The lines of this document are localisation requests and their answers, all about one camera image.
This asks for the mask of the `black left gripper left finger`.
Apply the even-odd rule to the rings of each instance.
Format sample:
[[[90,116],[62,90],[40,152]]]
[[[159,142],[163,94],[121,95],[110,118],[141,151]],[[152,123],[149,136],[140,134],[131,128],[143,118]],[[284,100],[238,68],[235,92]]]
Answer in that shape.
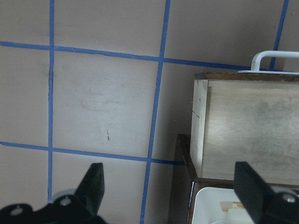
[[[75,191],[75,196],[93,215],[98,214],[104,196],[103,163],[93,163]]]

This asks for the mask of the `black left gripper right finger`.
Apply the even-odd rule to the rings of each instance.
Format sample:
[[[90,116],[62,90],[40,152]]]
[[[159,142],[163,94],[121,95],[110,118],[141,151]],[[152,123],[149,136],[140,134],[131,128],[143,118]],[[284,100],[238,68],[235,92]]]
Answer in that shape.
[[[245,161],[235,163],[234,192],[255,224],[268,224],[274,190]]]

